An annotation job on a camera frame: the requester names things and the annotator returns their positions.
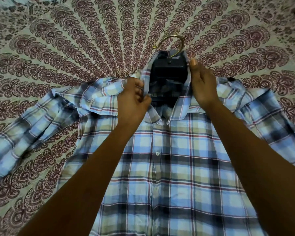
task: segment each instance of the hanger hook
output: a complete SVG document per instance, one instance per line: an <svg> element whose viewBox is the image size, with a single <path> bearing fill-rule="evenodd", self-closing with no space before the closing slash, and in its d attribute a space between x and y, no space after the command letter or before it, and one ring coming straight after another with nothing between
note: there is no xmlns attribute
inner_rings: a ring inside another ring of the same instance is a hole
<svg viewBox="0 0 295 236"><path fill-rule="evenodd" d="M152 49L157 49L160 47L160 45L165 41L167 40L168 38L170 37L177 37L178 39L180 39L180 46L179 46L179 51L172 55L170 58L173 58L174 56L180 54L182 52L182 50L185 48L185 41L184 41L184 37L182 35L179 35L179 34L171 34L171 35L164 35L161 40L159 41L158 45L157 46L153 46Z"/></svg>

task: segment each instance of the fingernail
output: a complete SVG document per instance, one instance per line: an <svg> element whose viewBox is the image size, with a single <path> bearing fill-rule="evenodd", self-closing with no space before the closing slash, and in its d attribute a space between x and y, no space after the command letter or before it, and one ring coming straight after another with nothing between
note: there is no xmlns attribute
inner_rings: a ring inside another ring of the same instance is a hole
<svg viewBox="0 0 295 236"><path fill-rule="evenodd" d="M192 58L190 60L190 66L193 67L193 66L196 66L198 64L197 60L195 58Z"/></svg>

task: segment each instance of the mandala print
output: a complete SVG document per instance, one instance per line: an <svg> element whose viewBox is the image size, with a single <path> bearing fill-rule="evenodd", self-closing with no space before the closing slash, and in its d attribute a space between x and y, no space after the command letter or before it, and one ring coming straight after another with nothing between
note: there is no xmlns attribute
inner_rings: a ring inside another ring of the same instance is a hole
<svg viewBox="0 0 295 236"><path fill-rule="evenodd" d="M170 38L152 49L173 32L215 75L270 88L295 124L295 46L268 25L269 15L256 18L236 0L67 0L0 47L0 131L51 88L142 69L156 51L178 48ZM16 235L59 188L78 134L76 122L0 181L0 235Z"/></svg>

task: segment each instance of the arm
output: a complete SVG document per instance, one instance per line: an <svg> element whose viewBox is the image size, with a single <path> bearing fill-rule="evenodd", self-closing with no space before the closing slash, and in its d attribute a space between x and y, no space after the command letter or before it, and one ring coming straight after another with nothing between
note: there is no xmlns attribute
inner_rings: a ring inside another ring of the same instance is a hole
<svg viewBox="0 0 295 236"><path fill-rule="evenodd" d="M295 235L295 166L219 101L211 70L193 60L190 66L195 98L211 119L260 224L270 236Z"/></svg>
<svg viewBox="0 0 295 236"><path fill-rule="evenodd" d="M21 229L19 236L89 235L124 148L151 103L143 83L129 78L118 95L118 124L77 173Z"/></svg>

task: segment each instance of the plaid shirt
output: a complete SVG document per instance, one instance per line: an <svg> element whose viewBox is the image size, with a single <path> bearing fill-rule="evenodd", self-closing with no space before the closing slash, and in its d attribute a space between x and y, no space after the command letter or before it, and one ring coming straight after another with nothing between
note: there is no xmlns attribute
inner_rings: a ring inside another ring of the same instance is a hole
<svg viewBox="0 0 295 236"><path fill-rule="evenodd" d="M144 81L145 93L152 63L134 75ZM91 235L265 235L214 126L192 97L190 78L189 72L173 109L149 108L124 149ZM116 126L125 81L52 89L0 133L0 177L24 151L79 119L62 185ZM247 127L295 164L295 126L270 90L219 78L217 91Z"/></svg>

